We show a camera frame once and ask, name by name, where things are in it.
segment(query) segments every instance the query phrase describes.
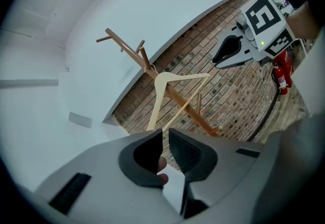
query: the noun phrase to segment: hanger hook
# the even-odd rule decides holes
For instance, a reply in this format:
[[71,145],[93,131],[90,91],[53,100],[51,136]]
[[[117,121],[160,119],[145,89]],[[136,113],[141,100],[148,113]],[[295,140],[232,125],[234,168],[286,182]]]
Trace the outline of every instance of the hanger hook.
[[155,66],[155,65],[150,64],[150,66],[153,66],[153,67],[154,67],[154,70],[157,72],[157,70],[156,70],[156,66]]

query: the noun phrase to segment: fire extinguisher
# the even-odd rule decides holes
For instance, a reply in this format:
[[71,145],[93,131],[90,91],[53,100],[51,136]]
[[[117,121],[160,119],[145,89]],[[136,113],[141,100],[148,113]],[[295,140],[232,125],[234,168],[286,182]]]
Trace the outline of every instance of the fire extinguisher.
[[288,89],[286,87],[286,81],[284,77],[284,72],[278,64],[275,64],[273,67],[273,75],[275,79],[273,79],[280,89],[280,94],[281,95],[286,95],[288,93]]

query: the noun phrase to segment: wooden coat rack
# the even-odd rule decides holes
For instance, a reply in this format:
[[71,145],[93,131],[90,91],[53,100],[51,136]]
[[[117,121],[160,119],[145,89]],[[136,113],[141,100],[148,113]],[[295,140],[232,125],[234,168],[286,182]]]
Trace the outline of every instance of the wooden coat rack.
[[[107,28],[105,32],[108,36],[96,40],[96,42],[102,42],[108,39],[113,39],[120,47],[121,52],[125,51],[141,68],[145,70],[152,79],[158,76],[155,70],[151,69],[149,59],[147,57],[146,51],[143,47],[144,41],[142,40],[138,45],[137,49],[134,51],[125,41],[123,41],[117,34],[112,30]],[[200,126],[202,129],[210,136],[218,137],[217,129],[213,129],[201,116],[200,111],[196,111],[191,105],[169,84],[166,86],[166,95],[173,99],[181,108],[187,103],[186,107],[183,108],[186,113],[188,113],[191,118]]]

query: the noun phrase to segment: finger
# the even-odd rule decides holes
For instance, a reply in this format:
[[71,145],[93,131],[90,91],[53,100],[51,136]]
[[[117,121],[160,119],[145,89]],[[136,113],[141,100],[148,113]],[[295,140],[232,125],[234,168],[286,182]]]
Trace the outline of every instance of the finger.
[[161,156],[158,161],[158,173],[167,166],[167,160],[165,157]]
[[158,176],[162,179],[162,181],[164,182],[164,185],[168,182],[168,175],[166,173],[161,173],[158,174]]

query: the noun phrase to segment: fire extinguisher label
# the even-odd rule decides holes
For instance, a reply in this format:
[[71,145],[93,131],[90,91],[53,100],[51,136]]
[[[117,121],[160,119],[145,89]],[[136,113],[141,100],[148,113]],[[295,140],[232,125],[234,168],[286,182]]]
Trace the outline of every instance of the fire extinguisher label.
[[281,89],[286,88],[286,81],[284,75],[281,78],[279,78],[279,84]]

